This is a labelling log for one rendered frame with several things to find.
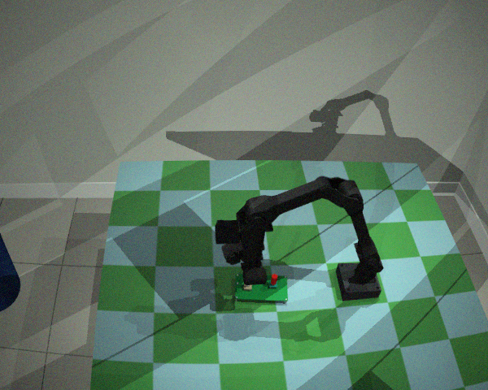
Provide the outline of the green circuit board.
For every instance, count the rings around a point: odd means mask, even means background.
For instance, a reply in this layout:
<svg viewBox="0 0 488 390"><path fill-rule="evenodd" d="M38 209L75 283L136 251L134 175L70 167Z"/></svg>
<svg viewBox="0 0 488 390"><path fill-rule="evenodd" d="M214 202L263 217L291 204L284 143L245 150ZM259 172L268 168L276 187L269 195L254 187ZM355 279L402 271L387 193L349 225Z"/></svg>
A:
<svg viewBox="0 0 488 390"><path fill-rule="evenodd" d="M288 301L287 275L266 275L265 284L245 285L243 274L236 274L235 301L237 299L262 301Z"/></svg>

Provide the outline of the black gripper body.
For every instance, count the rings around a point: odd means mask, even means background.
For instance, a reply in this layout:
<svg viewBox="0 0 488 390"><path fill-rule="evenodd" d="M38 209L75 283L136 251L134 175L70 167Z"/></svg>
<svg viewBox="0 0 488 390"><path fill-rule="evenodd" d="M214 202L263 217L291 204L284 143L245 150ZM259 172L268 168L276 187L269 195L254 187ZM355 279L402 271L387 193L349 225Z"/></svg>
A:
<svg viewBox="0 0 488 390"><path fill-rule="evenodd" d="M242 248L246 252L246 258L242 258L243 262L246 262L246 269L243 270L243 280L245 285L265 284L267 282L267 276L265 268L262 266L264 260L263 250L265 250L264 243L260 246L252 247L245 245L242 235Z"/></svg>

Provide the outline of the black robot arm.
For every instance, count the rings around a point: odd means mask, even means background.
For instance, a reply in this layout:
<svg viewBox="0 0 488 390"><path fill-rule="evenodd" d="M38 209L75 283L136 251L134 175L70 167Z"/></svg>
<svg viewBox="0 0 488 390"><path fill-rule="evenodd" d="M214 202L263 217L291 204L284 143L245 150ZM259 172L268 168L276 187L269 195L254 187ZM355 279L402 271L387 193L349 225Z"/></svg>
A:
<svg viewBox="0 0 488 390"><path fill-rule="evenodd" d="M260 246L265 232L273 232L272 223L279 215L319 199L345 208L354 225L358 242L354 243L360 263L354 269L358 284L376 283L376 273L384 269L363 215L364 202L354 180L318 176L315 180L275 196L250 198L236 213L237 220L217 220L216 244L221 246L226 263L235 265L246 258L245 245Z"/></svg>

